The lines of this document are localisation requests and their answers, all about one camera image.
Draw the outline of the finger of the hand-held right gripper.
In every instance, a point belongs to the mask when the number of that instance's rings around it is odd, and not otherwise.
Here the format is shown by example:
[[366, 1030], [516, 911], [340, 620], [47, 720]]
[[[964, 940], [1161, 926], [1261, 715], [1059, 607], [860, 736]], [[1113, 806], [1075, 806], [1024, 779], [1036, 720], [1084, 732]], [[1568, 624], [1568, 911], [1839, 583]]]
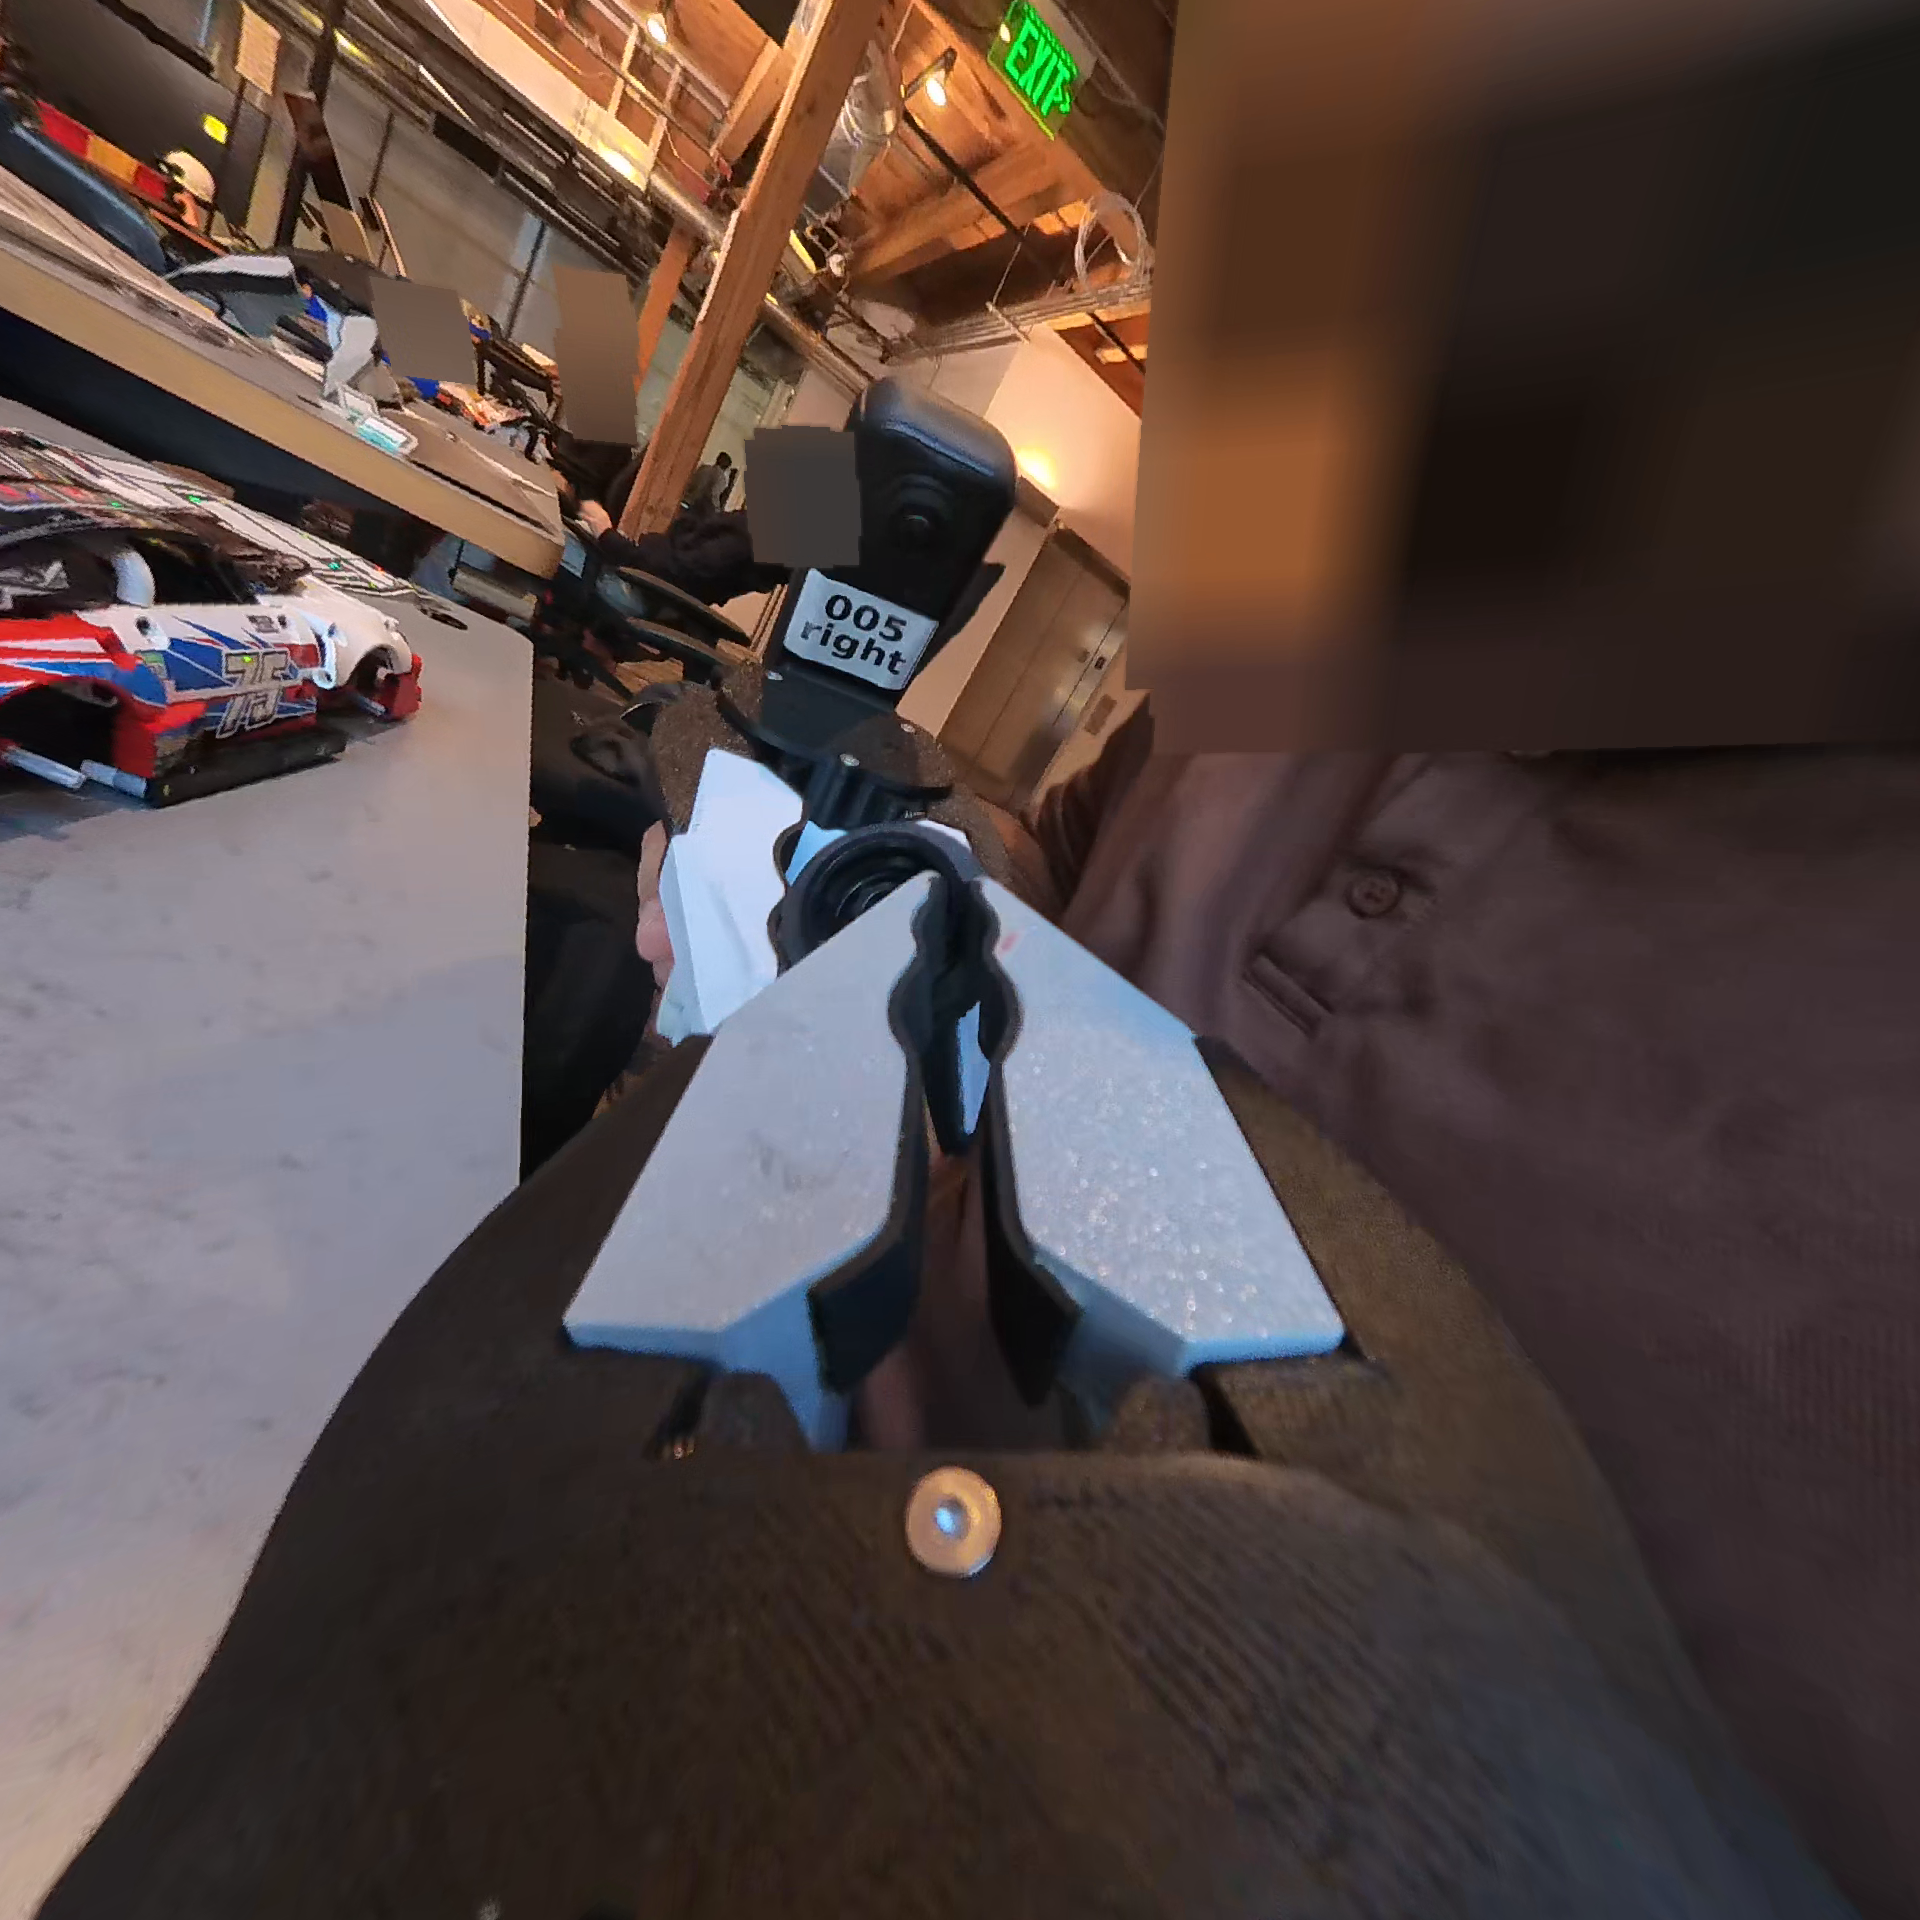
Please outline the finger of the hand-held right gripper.
[[929, 894], [908, 914], [916, 937], [900, 986], [908, 1050], [922, 1067], [929, 1117], [981, 1117], [990, 1080], [985, 1043], [997, 937], [986, 875], [955, 827], [912, 822], [908, 852], [916, 880], [929, 880]]
[[714, 1039], [777, 982], [773, 911], [785, 901], [806, 806], [762, 759], [714, 748], [688, 827], [667, 841], [660, 907], [672, 973], [660, 994], [660, 1039]]

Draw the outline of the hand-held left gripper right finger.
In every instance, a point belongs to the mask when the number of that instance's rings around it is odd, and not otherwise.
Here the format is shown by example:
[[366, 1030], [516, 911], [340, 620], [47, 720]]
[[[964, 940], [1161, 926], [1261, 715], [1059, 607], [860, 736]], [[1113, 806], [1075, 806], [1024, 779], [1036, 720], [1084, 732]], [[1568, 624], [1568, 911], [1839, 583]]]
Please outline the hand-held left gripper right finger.
[[1020, 1395], [1332, 1353], [1345, 1325], [1190, 1024], [1001, 882], [970, 894], [957, 1091]]

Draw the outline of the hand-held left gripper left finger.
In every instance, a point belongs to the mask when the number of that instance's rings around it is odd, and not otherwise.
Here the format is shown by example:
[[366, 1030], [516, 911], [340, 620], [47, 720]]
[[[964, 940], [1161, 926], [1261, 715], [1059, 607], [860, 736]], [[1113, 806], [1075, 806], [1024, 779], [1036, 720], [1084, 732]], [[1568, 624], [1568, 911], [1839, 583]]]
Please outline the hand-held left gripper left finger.
[[721, 1023], [562, 1318], [573, 1346], [770, 1378], [843, 1446], [922, 1297], [939, 914], [922, 875]]

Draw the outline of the black toy tire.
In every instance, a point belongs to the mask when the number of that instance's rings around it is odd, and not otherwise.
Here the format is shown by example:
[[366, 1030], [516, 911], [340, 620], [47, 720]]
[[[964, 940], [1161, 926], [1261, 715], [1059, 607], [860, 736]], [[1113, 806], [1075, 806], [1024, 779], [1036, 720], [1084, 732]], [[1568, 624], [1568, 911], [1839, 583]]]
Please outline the black toy tire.
[[829, 937], [820, 937], [812, 930], [806, 866], [833, 841], [843, 841], [843, 837], [854, 837], [854, 841], [902, 837], [902, 841], [916, 846], [916, 852], [926, 858], [926, 875], [916, 875], [912, 882], [926, 880], [929, 894], [908, 914], [908, 931], [916, 931], [916, 951], [929, 963], [932, 978], [947, 978], [955, 969], [955, 951], [957, 951], [966, 914], [975, 907], [975, 888], [985, 882], [985, 866], [981, 866], [975, 848], [966, 846], [966, 837], [957, 837], [955, 827], [941, 827], [932, 821], [902, 821], [902, 822], [829, 833], [820, 846], [812, 846], [812, 852], [798, 852], [798, 866], [794, 866], [794, 875], [785, 882], [785, 894], [779, 894], [779, 903], [777, 903], [777, 911], [770, 921], [770, 937], [777, 944], [779, 969], [798, 968], [801, 959], [812, 959], [813, 951], [829, 944]]

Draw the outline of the white brick race car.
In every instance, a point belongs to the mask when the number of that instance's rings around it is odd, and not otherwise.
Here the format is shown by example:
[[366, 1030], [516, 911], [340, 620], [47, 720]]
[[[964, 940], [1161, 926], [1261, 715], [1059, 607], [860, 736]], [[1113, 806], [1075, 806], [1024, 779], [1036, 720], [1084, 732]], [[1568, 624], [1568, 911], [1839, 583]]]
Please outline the white brick race car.
[[0, 437], [0, 759], [178, 806], [348, 750], [340, 715], [401, 727], [419, 591], [194, 476]]

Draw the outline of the grey metal door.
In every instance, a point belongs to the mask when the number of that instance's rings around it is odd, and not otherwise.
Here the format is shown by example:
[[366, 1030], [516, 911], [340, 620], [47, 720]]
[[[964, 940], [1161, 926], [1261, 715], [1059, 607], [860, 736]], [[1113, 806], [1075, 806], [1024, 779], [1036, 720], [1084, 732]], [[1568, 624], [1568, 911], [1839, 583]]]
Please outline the grey metal door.
[[1057, 525], [941, 727], [947, 755], [985, 802], [1020, 809], [1043, 790], [1113, 677], [1128, 618], [1119, 567]]

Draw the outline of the person's brown garment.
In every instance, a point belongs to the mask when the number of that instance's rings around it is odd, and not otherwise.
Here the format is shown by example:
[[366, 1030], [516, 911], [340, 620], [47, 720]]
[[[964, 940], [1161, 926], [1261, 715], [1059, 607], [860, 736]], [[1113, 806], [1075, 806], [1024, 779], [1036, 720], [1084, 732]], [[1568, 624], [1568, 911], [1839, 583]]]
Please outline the person's brown garment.
[[1746, 1765], [1915, 1914], [1915, 748], [1161, 755], [1137, 711], [1024, 827], [1478, 1278]]

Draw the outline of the green exit sign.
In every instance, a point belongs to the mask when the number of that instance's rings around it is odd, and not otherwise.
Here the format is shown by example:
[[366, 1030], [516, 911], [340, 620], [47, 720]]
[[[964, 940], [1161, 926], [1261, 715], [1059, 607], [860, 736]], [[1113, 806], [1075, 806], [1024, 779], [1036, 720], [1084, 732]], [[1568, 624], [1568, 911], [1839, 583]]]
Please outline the green exit sign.
[[1007, 0], [985, 59], [1045, 140], [1062, 136], [1099, 67], [1092, 42], [1053, 0]]

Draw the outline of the long cluttered table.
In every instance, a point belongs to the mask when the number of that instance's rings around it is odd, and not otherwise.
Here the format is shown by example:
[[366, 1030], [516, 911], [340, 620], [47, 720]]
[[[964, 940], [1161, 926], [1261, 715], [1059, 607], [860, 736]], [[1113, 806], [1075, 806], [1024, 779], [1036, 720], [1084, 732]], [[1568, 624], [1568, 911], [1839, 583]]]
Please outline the long cluttered table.
[[303, 258], [206, 248], [63, 146], [5, 95], [5, 405], [285, 518], [350, 514], [350, 547], [401, 570], [429, 541], [499, 574], [554, 577], [557, 482], [413, 399], [378, 313]]

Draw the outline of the wooden support post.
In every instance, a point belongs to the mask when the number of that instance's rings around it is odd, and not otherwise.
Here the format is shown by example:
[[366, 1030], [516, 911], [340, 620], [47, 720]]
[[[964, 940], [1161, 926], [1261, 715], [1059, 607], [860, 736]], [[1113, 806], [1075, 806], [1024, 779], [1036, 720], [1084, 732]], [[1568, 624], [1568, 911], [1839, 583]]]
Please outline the wooden support post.
[[718, 248], [711, 294], [697, 313], [686, 362], [627, 503], [619, 531], [629, 541], [667, 531], [686, 503], [686, 485], [704, 454], [711, 431], [791, 246], [791, 228], [820, 172], [877, 23], [877, 0], [833, 0], [812, 11], [812, 32], [785, 72], [777, 120], [730, 220], [726, 246]]

